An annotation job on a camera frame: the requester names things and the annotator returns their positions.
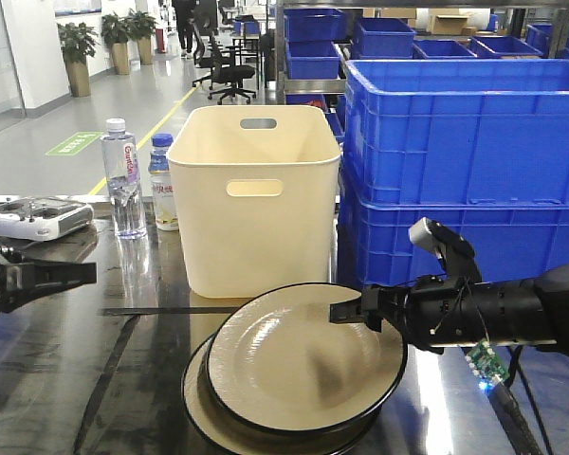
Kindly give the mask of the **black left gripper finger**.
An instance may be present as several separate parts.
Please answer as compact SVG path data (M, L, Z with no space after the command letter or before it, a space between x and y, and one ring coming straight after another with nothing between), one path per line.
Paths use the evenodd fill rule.
M19 266L18 290L28 297L45 297L96 282L95 263L37 262Z

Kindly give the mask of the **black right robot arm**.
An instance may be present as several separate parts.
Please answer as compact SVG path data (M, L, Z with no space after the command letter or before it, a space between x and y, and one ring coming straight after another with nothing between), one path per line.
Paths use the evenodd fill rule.
M372 284L359 297L331 304L332 323L384 323L422 351L495 345L531 345L569 356L569 264L538 277L504 282L425 275L411 286Z

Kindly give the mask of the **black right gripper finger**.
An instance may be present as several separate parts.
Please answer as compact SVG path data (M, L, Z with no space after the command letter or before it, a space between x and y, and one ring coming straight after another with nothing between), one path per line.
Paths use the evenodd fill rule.
M366 317L362 308L362 296L331 303L328 318L329 322L334 324L365 323Z

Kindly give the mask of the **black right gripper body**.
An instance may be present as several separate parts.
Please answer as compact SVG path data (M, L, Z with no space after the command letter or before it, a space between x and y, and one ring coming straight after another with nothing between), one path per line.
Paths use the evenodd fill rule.
M386 320L405 342L441 354L446 347L470 346L479 340L468 312L470 283L462 277L426 275L413 286L372 284L362 290L359 314L379 332Z

